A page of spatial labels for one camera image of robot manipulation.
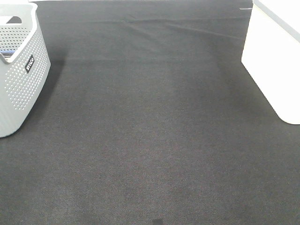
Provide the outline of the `black fabric table mat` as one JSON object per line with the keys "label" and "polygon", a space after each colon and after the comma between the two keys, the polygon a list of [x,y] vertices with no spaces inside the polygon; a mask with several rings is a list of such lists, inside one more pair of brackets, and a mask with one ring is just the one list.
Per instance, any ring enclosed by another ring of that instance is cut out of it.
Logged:
{"label": "black fabric table mat", "polygon": [[299,224],[300,128],[240,61],[251,1],[37,6],[51,69],[0,141],[1,224]]}

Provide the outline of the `grey perforated plastic basket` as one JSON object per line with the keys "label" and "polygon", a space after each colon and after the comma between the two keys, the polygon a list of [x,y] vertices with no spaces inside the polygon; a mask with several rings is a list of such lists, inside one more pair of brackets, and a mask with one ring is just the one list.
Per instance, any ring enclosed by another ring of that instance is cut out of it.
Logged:
{"label": "grey perforated plastic basket", "polygon": [[0,136],[16,132],[34,106],[50,70],[50,59],[37,16],[37,4],[2,0],[0,15],[18,17],[20,23],[0,26]]}

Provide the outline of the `white plastic bin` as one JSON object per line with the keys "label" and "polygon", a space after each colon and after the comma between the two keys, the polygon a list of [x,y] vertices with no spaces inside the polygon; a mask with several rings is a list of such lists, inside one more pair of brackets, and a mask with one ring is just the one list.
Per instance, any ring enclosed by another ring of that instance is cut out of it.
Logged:
{"label": "white plastic bin", "polygon": [[300,2],[254,0],[241,62],[278,117],[300,123]]}

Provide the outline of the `blue item inside basket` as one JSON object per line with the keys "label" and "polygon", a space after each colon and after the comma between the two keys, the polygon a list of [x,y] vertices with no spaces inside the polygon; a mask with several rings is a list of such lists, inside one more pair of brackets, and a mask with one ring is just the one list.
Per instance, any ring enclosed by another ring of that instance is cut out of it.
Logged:
{"label": "blue item inside basket", "polygon": [[0,50],[0,53],[5,57],[5,58],[9,58],[11,57],[15,51],[14,50]]}

